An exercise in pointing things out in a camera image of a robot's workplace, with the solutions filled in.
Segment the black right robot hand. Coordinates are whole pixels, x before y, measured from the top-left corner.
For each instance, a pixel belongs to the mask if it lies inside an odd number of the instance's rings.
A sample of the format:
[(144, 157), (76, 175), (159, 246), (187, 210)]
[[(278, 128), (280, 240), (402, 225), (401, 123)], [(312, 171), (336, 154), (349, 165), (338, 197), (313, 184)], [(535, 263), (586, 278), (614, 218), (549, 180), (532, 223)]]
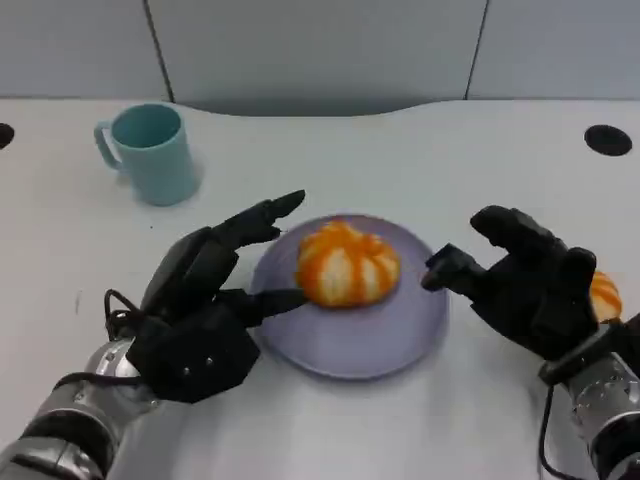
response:
[(515, 208), (490, 205), (471, 226), (506, 256), (483, 268), (447, 244), (426, 262), (421, 285), (468, 298), (497, 333), (545, 360), (557, 360), (597, 329), (590, 298), (595, 255), (569, 248), (550, 230)]

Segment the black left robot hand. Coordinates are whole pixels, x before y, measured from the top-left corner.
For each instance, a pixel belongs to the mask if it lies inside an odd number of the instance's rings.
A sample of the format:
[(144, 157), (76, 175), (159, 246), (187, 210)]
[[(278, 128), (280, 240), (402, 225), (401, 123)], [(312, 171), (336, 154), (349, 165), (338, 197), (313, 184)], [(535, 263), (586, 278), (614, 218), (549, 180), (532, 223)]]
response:
[(242, 247), (277, 239), (302, 190), (268, 199), (177, 240), (132, 313), (127, 360), (162, 400), (193, 404), (240, 385), (260, 356), (250, 329), (306, 304), (299, 289), (224, 289)]

